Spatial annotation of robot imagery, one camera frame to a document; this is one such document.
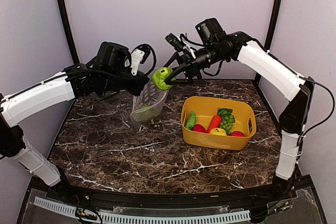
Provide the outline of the green toy cabbage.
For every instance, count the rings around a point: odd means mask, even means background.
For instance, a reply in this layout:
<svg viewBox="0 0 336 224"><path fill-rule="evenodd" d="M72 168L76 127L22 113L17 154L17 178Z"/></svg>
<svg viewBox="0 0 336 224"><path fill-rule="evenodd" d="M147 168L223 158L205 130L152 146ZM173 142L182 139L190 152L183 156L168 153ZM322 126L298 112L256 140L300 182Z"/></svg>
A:
<svg viewBox="0 0 336 224"><path fill-rule="evenodd" d="M158 90L165 91L173 87L165 83L165 79L172 73L173 69L168 67L163 67L155 71L152 75L152 81Z"/></svg>

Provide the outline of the clear zip top bag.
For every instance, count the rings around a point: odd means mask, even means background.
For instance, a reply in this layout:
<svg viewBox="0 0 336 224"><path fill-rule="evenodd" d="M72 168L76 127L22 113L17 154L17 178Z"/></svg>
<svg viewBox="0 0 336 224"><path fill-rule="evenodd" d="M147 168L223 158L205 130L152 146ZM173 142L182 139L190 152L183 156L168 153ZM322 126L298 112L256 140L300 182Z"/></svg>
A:
<svg viewBox="0 0 336 224"><path fill-rule="evenodd" d="M150 81L144 86L141 94L138 97L133 97L132 111L130 114L131 120L136 122L136 110L138 110L143 105L149 105L155 113L155 117L159 116L165 104L168 93L168 90L158 90L152 79L150 79Z"/></svg>

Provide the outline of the yellow plastic basket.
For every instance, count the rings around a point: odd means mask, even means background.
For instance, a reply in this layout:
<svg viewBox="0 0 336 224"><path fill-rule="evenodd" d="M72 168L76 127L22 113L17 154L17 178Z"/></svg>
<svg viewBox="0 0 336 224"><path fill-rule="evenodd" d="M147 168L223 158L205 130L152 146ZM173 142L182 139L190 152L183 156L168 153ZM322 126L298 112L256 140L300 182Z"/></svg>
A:
<svg viewBox="0 0 336 224"><path fill-rule="evenodd" d="M212 117L217 115L218 109L221 108L233 110L236 122L232 128L232 132L241 131L245 134L245 137L219 136L207 132L199 133L190 131L185 127L190 112L193 111L196 114L196 124L202 125L207 130ZM247 103L219 98L194 96L186 99L182 108L181 124L183 140L186 143L223 150L243 149L256 133L254 112Z"/></svg>

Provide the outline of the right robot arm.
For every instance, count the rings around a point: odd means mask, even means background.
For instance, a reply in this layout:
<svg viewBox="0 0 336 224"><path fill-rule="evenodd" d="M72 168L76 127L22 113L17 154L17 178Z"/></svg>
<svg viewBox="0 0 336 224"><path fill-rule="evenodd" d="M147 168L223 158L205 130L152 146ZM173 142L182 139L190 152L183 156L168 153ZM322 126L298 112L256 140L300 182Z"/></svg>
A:
<svg viewBox="0 0 336 224"><path fill-rule="evenodd" d="M185 35L168 34L166 41L174 47L175 54L165 64L177 61L178 67L165 77L168 85L189 84L193 78L201 78L201 71L217 62L238 61L267 79L288 100L287 107L279 117L281 148L275 175L280 178L268 188L273 200L280 199L288 191L289 180L301 155L303 139L309 132L305 128L314 87L311 77L304 77L277 57L261 43L242 31L227 34L216 18L197 24L195 29L202 42L194 50Z"/></svg>

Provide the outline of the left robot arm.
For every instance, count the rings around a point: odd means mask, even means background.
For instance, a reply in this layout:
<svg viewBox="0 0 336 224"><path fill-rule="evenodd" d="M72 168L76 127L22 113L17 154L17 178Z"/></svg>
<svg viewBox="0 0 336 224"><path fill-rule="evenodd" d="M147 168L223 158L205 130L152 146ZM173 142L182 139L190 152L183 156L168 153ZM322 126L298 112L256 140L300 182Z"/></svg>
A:
<svg viewBox="0 0 336 224"><path fill-rule="evenodd" d="M74 197L74 189L61 170L25 139L20 122L59 103L121 90L139 96L148 83L149 73L139 71L151 46L141 44L133 51L112 42L103 42L97 55L87 64L78 63L54 76L14 94L1 96L1 156L13 158L39 177L63 201Z"/></svg>

